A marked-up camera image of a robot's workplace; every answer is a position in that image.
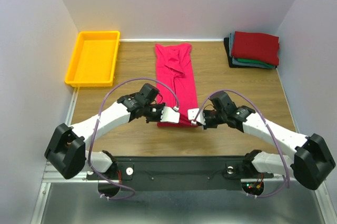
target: metal floor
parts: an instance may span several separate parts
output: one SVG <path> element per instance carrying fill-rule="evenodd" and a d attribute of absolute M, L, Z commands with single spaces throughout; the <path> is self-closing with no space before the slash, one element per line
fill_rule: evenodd
<path fill-rule="evenodd" d="M 267 181 L 266 192 L 281 181 Z M 297 182 L 277 196 L 247 197 L 243 192 L 139 192 L 124 201 L 100 199 L 97 183 L 52 183 L 42 223 L 325 223 L 315 192 Z"/>

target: pink shirt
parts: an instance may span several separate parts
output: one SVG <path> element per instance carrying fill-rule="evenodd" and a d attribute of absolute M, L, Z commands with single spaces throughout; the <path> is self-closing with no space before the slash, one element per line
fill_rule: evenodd
<path fill-rule="evenodd" d="M 155 46 L 157 80 L 167 84 L 176 93 L 180 102 L 179 123 L 159 122 L 158 126 L 192 126 L 191 121 L 188 120 L 187 111 L 197 108 L 198 102 L 190 56 L 191 50 L 192 46 L 188 43 L 177 46 L 159 44 Z M 175 98 L 169 90 L 160 84 L 157 84 L 157 88 L 163 96 L 162 102 L 165 102 L 169 107 L 174 107 L 176 105 Z"/>

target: green folded cloth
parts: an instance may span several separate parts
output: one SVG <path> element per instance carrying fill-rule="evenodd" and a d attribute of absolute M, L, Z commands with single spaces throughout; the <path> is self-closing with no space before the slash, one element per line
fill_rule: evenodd
<path fill-rule="evenodd" d="M 261 65 L 264 65 L 266 67 L 269 67 L 271 69 L 274 69 L 275 66 L 272 65 L 272 64 L 269 64 L 269 63 L 265 63 L 265 62 L 261 62 L 261 61 L 257 61 L 257 60 L 250 60 L 250 59 L 240 59 L 240 58 L 237 58 L 237 61 L 238 62 L 243 62 L 243 63 L 256 63 L 256 64 L 261 64 Z"/>

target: stack of folded clothes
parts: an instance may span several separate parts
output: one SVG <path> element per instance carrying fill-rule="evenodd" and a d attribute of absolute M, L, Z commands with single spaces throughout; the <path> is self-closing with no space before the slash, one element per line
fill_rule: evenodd
<path fill-rule="evenodd" d="M 279 64 L 279 38 L 264 33 L 231 33 L 224 39 L 230 67 L 274 69 Z"/>

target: white wall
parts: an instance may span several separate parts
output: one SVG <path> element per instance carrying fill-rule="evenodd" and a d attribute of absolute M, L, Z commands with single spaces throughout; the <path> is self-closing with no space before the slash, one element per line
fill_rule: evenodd
<path fill-rule="evenodd" d="M 279 74 L 301 133 L 323 136 L 337 161 L 337 0 L 296 0 L 280 26 Z M 327 179 L 337 209 L 337 170 Z"/>
<path fill-rule="evenodd" d="M 223 38 L 276 32 L 294 0 L 63 0 L 77 28 L 121 38 Z"/>
<path fill-rule="evenodd" d="M 30 223 L 44 151 L 65 119 L 77 29 L 62 0 L 0 0 L 0 222 Z"/>

